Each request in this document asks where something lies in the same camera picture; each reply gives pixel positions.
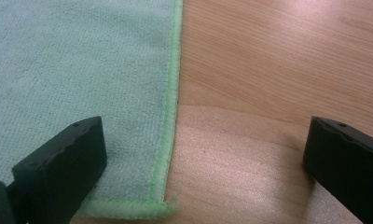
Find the wood grain surface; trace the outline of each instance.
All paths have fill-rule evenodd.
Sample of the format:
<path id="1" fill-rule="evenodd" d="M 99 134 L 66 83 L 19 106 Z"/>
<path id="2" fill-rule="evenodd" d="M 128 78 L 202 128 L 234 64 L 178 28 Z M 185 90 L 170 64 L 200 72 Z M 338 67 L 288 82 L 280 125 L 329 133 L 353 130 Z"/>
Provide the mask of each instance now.
<path id="1" fill-rule="evenodd" d="M 373 1 L 185 0 L 178 211 L 72 223 L 361 223 L 302 168 L 312 115 L 373 136 Z"/>

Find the green stitched hem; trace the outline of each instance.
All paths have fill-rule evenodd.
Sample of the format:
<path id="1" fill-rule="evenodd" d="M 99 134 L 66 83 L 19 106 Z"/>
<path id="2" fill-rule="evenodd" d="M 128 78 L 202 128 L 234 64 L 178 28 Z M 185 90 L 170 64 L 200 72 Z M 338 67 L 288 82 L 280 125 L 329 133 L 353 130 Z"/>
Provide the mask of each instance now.
<path id="1" fill-rule="evenodd" d="M 163 102 L 162 123 L 159 131 L 159 148 L 155 159 L 152 185 L 147 201 L 121 201 L 86 199 L 79 208 L 78 216 L 110 217 L 124 219 L 158 219 L 171 215 L 176 206 L 164 202 L 167 174 L 173 152 L 175 119 L 177 112 L 178 79 L 180 71 L 180 38 L 183 0 L 173 0 L 173 19 L 168 61 L 167 89 Z"/>
<path id="2" fill-rule="evenodd" d="M 173 19 L 170 38 L 170 56 L 168 61 L 168 82 L 166 98 L 163 104 L 162 123 L 160 126 L 159 150 L 154 171 L 151 176 L 153 185 L 149 190 L 151 200 L 164 199 L 167 174 L 173 152 L 175 119 L 177 114 L 178 78 L 180 73 L 180 37 L 182 25 L 183 1 L 173 1 Z"/>

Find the microfiber cloth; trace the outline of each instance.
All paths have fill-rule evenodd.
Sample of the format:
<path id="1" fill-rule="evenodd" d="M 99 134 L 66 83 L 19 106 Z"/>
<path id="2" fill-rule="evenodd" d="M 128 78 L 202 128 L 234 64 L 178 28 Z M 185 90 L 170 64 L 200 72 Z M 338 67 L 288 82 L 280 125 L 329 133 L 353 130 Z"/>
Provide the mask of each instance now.
<path id="1" fill-rule="evenodd" d="M 102 116 L 108 165 L 78 213 L 169 215 L 181 14 L 182 0 L 0 0 L 0 180 Z"/>

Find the black rubber pad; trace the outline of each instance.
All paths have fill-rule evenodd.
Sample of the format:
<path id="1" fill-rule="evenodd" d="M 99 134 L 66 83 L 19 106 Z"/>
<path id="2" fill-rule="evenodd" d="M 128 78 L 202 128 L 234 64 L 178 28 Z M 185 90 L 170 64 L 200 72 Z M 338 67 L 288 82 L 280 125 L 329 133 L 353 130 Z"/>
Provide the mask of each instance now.
<path id="1" fill-rule="evenodd" d="M 373 138 L 331 119 L 313 117 L 304 166 L 364 223 L 373 223 Z"/>
<path id="2" fill-rule="evenodd" d="M 106 166 L 102 119 L 74 123 L 13 167 L 30 224 L 68 223 Z"/>

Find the fabric texture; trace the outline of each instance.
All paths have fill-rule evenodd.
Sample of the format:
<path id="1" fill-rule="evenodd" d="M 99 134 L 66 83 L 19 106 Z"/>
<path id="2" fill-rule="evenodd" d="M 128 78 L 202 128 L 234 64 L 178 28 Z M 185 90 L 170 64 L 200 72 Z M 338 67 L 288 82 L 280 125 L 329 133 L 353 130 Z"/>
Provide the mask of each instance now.
<path id="1" fill-rule="evenodd" d="M 169 215 L 181 18 L 182 0 L 0 0 L 0 180 L 102 116 L 108 165 L 78 213 Z"/>

